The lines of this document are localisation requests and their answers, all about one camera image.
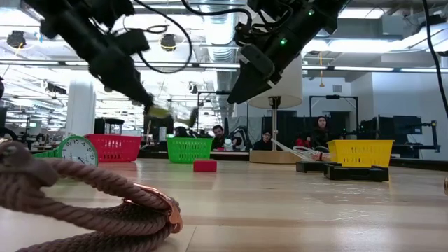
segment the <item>metal frame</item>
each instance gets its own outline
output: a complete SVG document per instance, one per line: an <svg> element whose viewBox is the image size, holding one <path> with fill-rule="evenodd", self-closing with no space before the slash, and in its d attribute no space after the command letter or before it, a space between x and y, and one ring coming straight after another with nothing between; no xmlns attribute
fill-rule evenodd
<svg viewBox="0 0 448 252"><path fill-rule="evenodd" d="M355 96L339 96L339 95L311 95L309 97L309 117L313 117L313 107L318 104L319 100L312 104L313 98L325 98L325 99L345 99L352 107L356 110L356 131L359 128L359 110L358 110L358 97ZM348 99L354 99L355 104L353 105Z"/></svg>

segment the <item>table surface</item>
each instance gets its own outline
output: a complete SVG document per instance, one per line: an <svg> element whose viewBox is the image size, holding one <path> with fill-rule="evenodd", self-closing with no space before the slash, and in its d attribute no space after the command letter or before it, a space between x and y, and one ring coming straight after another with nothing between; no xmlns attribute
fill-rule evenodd
<svg viewBox="0 0 448 252"><path fill-rule="evenodd" d="M447 251L448 196L443 171L390 168L391 180L330 181L294 165L222 161L217 173L193 173L168 160L103 164L157 187L181 204L183 231L157 252ZM82 207L120 199L62 181L45 192ZM50 218L0 209L2 251L87 230Z"/></svg>

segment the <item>rope knot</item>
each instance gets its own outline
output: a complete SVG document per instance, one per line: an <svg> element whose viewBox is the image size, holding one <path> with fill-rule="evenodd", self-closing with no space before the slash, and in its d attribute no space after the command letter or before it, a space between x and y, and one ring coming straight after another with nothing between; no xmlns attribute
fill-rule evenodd
<svg viewBox="0 0 448 252"><path fill-rule="evenodd" d="M59 174L44 160L34 158L16 141L0 144L0 174L22 173L34 177L42 186L53 186Z"/></svg>

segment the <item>round lamp base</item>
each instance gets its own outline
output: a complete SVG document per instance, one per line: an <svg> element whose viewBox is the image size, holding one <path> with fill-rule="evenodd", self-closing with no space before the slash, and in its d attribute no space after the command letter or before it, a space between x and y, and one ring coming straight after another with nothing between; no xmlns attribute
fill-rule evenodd
<svg viewBox="0 0 448 252"><path fill-rule="evenodd" d="M287 151L252 150L249 161L260 164L295 165L301 159Z"/></svg>

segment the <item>lamp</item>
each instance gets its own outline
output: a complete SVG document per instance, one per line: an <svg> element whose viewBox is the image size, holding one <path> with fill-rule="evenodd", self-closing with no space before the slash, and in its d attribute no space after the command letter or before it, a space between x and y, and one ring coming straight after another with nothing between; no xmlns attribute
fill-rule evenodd
<svg viewBox="0 0 448 252"><path fill-rule="evenodd" d="M272 109L272 138L277 140L277 110L287 109L303 102L302 94L302 58L297 57L282 73L283 78L270 90L259 94L248 101L249 105L259 109ZM285 151L251 152L251 162L267 162L295 164L298 162L294 154Z"/></svg>

